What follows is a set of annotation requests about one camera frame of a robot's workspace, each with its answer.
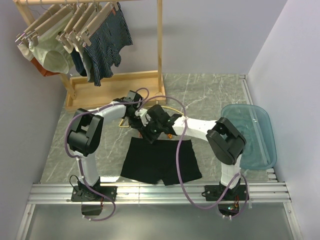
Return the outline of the yellow wavy clip hanger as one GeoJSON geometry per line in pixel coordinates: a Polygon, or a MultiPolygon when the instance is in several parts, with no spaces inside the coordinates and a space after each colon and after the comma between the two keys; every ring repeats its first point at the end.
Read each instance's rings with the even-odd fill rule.
{"type": "MultiPolygon", "coordinates": [[[[156,98],[154,99],[154,100],[155,100],[155,103],[156,103],[156,104],[160,104],[160,99],[162,99],[162,98],[163,98],[162,95],[156,95],[156,98]]],[[[150,101],[148,101],[148,102],[146,102],[146,101],[147,101],[147,98],[144,100],[144,103],[145,103],[145,107],[144,107],[144,108],[146,108],[146,109],[151,108],[152,104],[149,105],[149,103],[150,103],[152,100],[150,100],[150,101]]],[[[165,105],[165,104],[161,104],[161,107],[162,107],[163,109],[165,109],[165,110],[169,110],[170,113],[173,112],[173,113],[180,114],[180,115],[182,115],[182,116],[184,115],[184,113],[183,113],[182,111],[180,111],[180,110],[178,110],[178,109],[176,109],[176,108],[173,108],[173,107],[171,107],[171,106],[167,106],[167,105],[165,105]]],[[[119,127],[119,128],[129,128],[129,127],[130,127],[129,124],[126,124],[126,125],[125,125],[126,122],[127,122],[127,123],[129,122],[126,118],[125,118],[125,119],[122,119],[122,120],[119,122],[118,127],[119,127]]]]}

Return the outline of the black boxer underwear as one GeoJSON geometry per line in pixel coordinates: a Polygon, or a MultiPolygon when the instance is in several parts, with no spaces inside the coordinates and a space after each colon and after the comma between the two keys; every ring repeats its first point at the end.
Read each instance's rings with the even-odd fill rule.
{"type": "MultiPolygon", "coordinates": [[[[155,185],[179,183],[176,166],[177,140],[156,140],[153,144],[133,137],[120,173],[121,177],[155,185]]],[[[202,178],[191,140],[183,140],[179,148],[179,169],[184,183],[202,178]]]]}

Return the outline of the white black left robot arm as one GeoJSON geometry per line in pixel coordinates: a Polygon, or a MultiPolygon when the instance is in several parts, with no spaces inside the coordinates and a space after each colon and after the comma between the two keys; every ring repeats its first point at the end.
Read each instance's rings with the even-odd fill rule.
{"type": "Polygon", "coordinates": [[[116,98],[102,107],[79,108],[68,124],[64,148],[77,162],[78,189],[89,201],[96,201],[102,195],[95,152],[100,145],[104,124],[135,114],[144,100],[138,92],[130,90],[127,96],[116,98]]]}

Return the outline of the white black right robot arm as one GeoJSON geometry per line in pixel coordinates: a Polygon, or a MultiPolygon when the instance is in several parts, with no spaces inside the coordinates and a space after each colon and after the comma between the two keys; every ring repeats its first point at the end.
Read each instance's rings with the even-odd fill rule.
{"type": "Polygon", "coordinates": [[[220,194],[226,200],[238,194],[241,182],[240,163],[246,146],[242,133],[225,117],[200,120],[180,114],[169,115],[156,104],[150,109],[139,109],[135,116],[141,120],[142,136],[154,142],[161,133],[188,136],[208,142],[215,157],[221,162],[220,194]]]}

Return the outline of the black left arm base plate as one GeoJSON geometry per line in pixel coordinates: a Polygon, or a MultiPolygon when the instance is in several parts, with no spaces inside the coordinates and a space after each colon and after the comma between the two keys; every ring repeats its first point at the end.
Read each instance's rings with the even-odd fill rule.
{"type": "Polygon", "coordinates": [[[110,198],[115,201],[117,196],[117,186],[101,186],[96,191],[99,194],[90,191],[86,186],[79,187],[75,186],[72,194],[71,201],[72,202],[98,202],[98,201],[108,201],[107,199],[103,199],[103,196],[110,198]]]}

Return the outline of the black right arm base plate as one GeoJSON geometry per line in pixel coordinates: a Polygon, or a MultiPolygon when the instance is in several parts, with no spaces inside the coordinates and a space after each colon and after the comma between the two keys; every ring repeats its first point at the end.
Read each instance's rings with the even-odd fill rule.
{"type": "MultiPolygon", "coordinates": [[[[207,202],[217,201],[222,193],[224,192],[225,187],[223,185],[205,185],[204,191],[201,193],[207,202]]],[[[245,201],[249,200],[250,197],[247,194],[246,186],[239,185],[233,189],[228,189],[222,198],[223,201],[245,201]]]]}

